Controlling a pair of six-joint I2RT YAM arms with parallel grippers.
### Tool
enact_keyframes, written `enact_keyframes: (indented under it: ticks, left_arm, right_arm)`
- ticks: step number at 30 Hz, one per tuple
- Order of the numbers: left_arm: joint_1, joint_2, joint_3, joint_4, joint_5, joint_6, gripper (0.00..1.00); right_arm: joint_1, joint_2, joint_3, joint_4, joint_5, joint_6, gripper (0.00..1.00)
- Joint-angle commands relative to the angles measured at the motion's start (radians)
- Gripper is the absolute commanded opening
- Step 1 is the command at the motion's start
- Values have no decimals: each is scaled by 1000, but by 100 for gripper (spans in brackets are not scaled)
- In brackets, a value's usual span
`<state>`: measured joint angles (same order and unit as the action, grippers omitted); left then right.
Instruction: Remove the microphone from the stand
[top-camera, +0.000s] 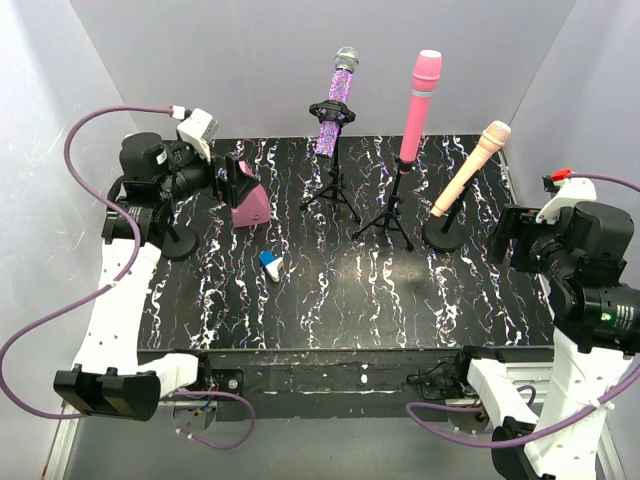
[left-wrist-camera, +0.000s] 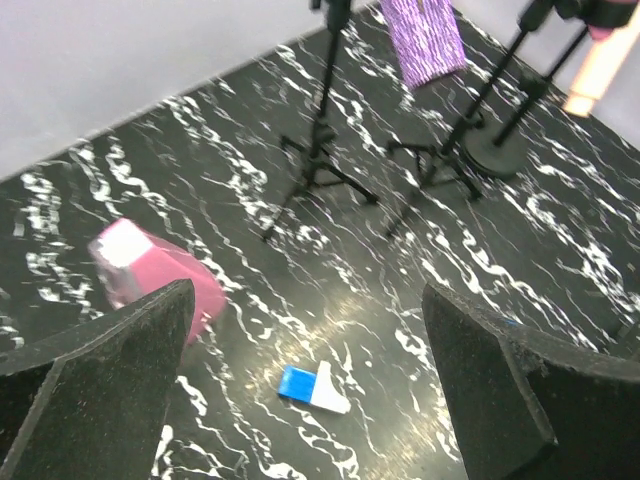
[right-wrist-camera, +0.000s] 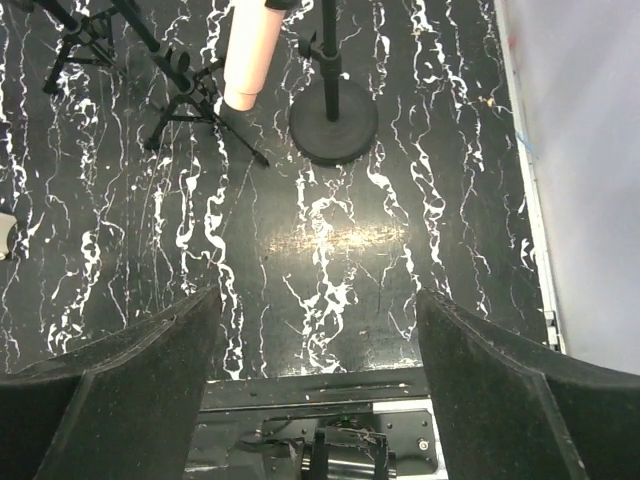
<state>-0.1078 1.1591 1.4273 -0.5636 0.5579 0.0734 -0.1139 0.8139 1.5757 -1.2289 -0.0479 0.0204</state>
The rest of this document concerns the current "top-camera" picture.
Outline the black tripod shock-mount stand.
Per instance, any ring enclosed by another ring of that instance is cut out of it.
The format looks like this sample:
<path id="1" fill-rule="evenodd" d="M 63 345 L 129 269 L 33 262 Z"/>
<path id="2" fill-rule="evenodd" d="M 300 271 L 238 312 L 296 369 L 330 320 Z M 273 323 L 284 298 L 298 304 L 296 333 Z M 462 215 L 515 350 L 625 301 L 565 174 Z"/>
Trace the black tripod shock-mount stand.
<path id="1" fill-rule="evenodd" d="M 314 104 L 311 104 L 309 106 L 309 113 L 315 116 L 314 111 L 310 111 L 310 108 L 313 108 L 313 105 Z M 359 224 L 361 222 L 361 218 L 356 213 L 353 205 L 347 199 L 344 193 L 344 190 L 345 190 L 344 173 L 341 171 L 340 164 L 339 164 L 339 142 L 340 142 L 340 137 L 342 133 L 342 128 L 340 129 L 340 134 L 336 142 L 334 154 L 332 157 L 318 156 L 314 153 L 316 157 L 322 157 L 322 158 L 327 158 L 332 160 L 331 169 L 329 170 L 329 177 L 331 179 L 330 183 L 327 186 L 325 186 L 322 190 L 320 190 L 318 193 L 314 194 L 311 198 L 301 203 L 299 206 L 299 210 L 300 211 L 306 210 L 307 207 L 316 200 L 327 200 L 332 202 L 333 204 L 346 205 L 350 210 L 350 212 L 352 213 L 354 221 L 357 224 Z"/>

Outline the black tripod microphone stand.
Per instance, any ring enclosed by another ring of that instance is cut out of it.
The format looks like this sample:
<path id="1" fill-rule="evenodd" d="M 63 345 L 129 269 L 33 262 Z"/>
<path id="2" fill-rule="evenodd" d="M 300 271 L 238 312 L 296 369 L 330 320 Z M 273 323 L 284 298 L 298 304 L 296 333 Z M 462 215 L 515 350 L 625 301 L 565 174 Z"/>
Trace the black tripod microphone stand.
<path id="1" fill-rule="evenodd" d="M 399 205 L 403 203 L 403 199 L 399 196 L 398 190 L 401 183 L 401 179 L 404 175 L 408 174 L 412 169 L 411 163 L 403 162 L 399 157 L 395 159 L 396 172 L 392 186 L 391 194 L 388 196 L 386 209 L 381 211 L 376 217 L 370 220 L 365 226 L 355 231 L 351 235 L 351 240 L 356 241 L 359 237 L 369 228 L 378 228 L 383 233 L 386 232 L 399 232 L 406 242 L 406 249 L 408 251 L 414 250 L 414 244 L 410 240 L 407 232 L 401 225 L 399 212 Z"/>

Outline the purple glitter microphone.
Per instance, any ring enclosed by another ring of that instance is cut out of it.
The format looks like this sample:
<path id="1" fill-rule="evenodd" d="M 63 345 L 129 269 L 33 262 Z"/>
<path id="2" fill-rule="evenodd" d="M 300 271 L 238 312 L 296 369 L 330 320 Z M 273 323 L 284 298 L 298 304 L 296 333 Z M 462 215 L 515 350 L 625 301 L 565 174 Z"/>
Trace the purple glitter microphone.
<path id="1" fill-rule="evenodd" d="M 347 107 L 347 102 L 353 74 L 359 65 L 356 49 L 341 47 L 335 55 L 334 65 L 328 98 L 310 108 L 320 122 L 315 154 L 323 157 L 333 156 L 340 129 L 355 120 L 355 113 Z"/>

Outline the pink plastic microphone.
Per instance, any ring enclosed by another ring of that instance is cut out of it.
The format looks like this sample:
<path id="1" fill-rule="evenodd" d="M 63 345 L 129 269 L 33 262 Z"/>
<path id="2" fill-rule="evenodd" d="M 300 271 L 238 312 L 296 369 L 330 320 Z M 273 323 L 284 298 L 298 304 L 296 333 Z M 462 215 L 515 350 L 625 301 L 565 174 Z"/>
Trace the pink plastic microphone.
<path id="1" fill-rule="evenodd" d="M 416 159 L 431 96 L 439 81 L 441 68 L 442 54 L 439 51 L 420 51 L 412 72 L 411 100 L 399 153 L 404 170 L 408 170 Z"/>

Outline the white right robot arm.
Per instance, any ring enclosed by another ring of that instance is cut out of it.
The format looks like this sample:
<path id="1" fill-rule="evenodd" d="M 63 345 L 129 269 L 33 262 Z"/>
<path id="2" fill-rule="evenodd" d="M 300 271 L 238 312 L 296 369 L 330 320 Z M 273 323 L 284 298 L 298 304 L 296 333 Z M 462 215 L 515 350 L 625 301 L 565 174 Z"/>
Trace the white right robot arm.
<path id="1" fill-rule="evenodd" d="M 554 359 L 540 413 L 510 380 L 503 355 L 466 346 L 454 389 L 479 395 L 494 426 L 491 457 L 505 479 L 592 479 L 607 408 L 639 351 L 639 292 L 621 283 L 634 223 L 624 210 L 580 201 L 555 223 L 506 206 L 489 237 L 489 257 L 542 275 L 554 313 Z"/>

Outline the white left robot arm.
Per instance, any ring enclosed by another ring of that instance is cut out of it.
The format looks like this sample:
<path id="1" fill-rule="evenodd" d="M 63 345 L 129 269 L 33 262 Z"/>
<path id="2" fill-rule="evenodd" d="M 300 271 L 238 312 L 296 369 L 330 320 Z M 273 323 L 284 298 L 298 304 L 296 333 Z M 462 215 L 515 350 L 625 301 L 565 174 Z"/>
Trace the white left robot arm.
<path id="1" fill-rule="evenodd" d="M 146 364 L 137 340 L 149 285 L 161 259 L 183 261 L 199 245 L 196 232 L 174 223 L 173 204 L 214 187 L 208 145 L 179 134 L 142 132 L 123 139 L 121 177 L 112 185 L 103 226 L 100 283 L 72 366 L 56 372 L 54 391 L 80 414 L 147 421 L 159 401 L 181 390 L 193 400 L 213 386 L 196 354 L 169 353 Z"/>

